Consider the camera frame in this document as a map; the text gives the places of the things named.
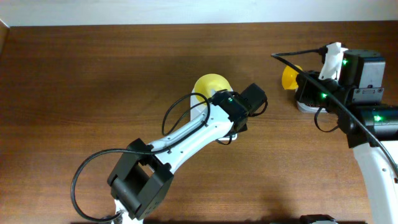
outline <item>black bracket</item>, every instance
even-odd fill
[[[141,139],[136,139],[127,149],[150,151]],[[139,166],[148,165],[154,171],[149,177]],[[162,164],[155,155],[123,153],[108,177],[111,195],[129,212],[131,219],[142,220],[159,206],[173,181],[169,164]]]

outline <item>white wall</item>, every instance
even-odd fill
[[[398,19],[398,0],[0,0],[9,26]]]

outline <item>green light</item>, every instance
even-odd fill
[[[374,121],[381,121],[381,120],[383,119],[383,118],[380,117],[379,115],[374,116],[373,118],[374,118]]]

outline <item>yellow object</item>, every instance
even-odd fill
[[[282,86],[285,90],[295,90],[299,86],[296,82],[296,77],[299,73],[296,72],[293,68],[286,66],[283,74],[282,74]]]
[[[207,74],[198,79],[193,87],[195,93],[201,93],[205,97],[210,98],[213,94],[219,90],[232,91],[227,79],[217,74]],[[199,102],[203,101],[203,98],[197,96]]]

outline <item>wood grain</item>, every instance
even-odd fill
[[[363,178],[341,131],[316,129],[280,84],[274,52],[329,42],[380,51],[384,102],[398,103],[398,22],[12,27],[0,60],[0,222],[84,222],[70,182],[91,153],[158,139],[163,115],[196,80],[219,73],[252,82],[266,113],[229,146],[211,143],[175,174],[159,220],[245,221],[325,213],[371,221]],[[317,55],[290,58],[322,67]],[[188,107],[176,108],[169,125]],[[322,115],[325,128],[335,117]],[[119,154],[88,165],[76,196],[89,215],[114,212],[106,178]]]
[[[8,27],[0,21],[0,55],[6,41],[8,30]]]

